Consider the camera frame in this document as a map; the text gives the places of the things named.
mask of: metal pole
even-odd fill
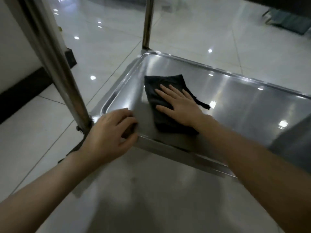
[[[142,48],[143,49],[149,48],[153,9],[154,9],[154,0],[147,0],[145,24],[144,24],[144,35],[142,37]]]
[[[5,0],[17,23],[45,70],[52,77],[61,97],[84,134],[91,128],[91,118],[71,73],[64,52],[51,27],[42,0]]]

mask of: finger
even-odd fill
[[[168,89],[167,87],[163,86],[162,84],[160,85],[162,91],[164,91],[166,94],[169,96],[173,97],[174,99],[179,98],[179,95],[177,95],[175,92],[173,92],[171,89]]]
[[[169,85],[169,89],[171,89],[173,92],[175,92],[177,95],[179,95],[182,98],[185,98],[185,95],[181,93],[180,90],[176,89],[175,87],[173,87],[172,85]]]
[[[137,120],[135,117],[127,117],[123,119],[123,121],[117,125],[117,128],[120,131],[120,134],[123,134],[125,130],[133,123],[137,123]]]
[[[123,143],[119,145],[119,149],[121,151],[121,155],[125,154],[137,141],[138,134],[131,134]]]
[[[132,115],[133,115],[132,111],[130,111],[128,108],[124,108],[124,109],[114,110],[110,112],[109,114],[107,114],[106,116],[109,117],[110,121],[114,125],[117,125],[120,121]]]
[[[183,93],[184,93],[184,95],[185,95],[189,100],[194,101],[194,99],[192,98],[192,96],[190,96],[190,94],[189,94],[185,89],[183,89]]]
[[[159,96],[161,96],[163,99],[165,99],[167,102],[169,102],[170,104],[172,104],[174,102],[174,98],[169,96],[168,94],[166,94],[165,92],[163,91],[160,91],[158,89],[155,89],[156,93],[159,94]]]
[[[169,109],[168,107],[162,106],[162,105],[157,105],[155,107],[158,111],[168,115],[169,117],[173,117],[174,116],[174,110]]]

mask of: left hand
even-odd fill
[[[132,111],[125,108],[114,110],[99,118],[78,150],[80,155],[91,164],[101,166],[126,153],[138,137],[137,133],[133,133],[124,142],[120,142],[124,131],[137,123],[132,115]]]

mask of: stainless steel tray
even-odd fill
[[[268,147],[280,133],[311,113],[311,97],[242,75],[153,50],[142,50],[91,112],[94,121],[128,107],[138,119],[137,146],[215,174],[234,176],[200,135],[161,133],[153,123],[144,76],[182,74],[189,90],[217,121]]]

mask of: black cloth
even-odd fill
[[[182,89],[184,89],[192,96],[196,104],[202,106],[205,109],[210,109],[209,105],[197,100],[197,98],[186,87],[186,83],[181,74],[176,75],[176,76],[169,76],[169,77],[145,76],[145,83],[144,83],[145,91],[147,94],[149,104],[151,105],[151,108],[152,108],[153,119],[154,119],[156,128],[161,132],[185,133],[185,134],[197,135],[198,132],[192,127],[181,125],[178,122],[176,122],[174,119],[168,117],[166,114],[161,113],[156,109],[156,105],[162,105],[173,110],[173,106],[169,104],[168,102],[166,102],[162,97],[160,97],[155,92],[155,89],[161,90],[160,84],[164,85],[167,88],[169,88],[169,85],[172,85],[179,91],[182,91]]]

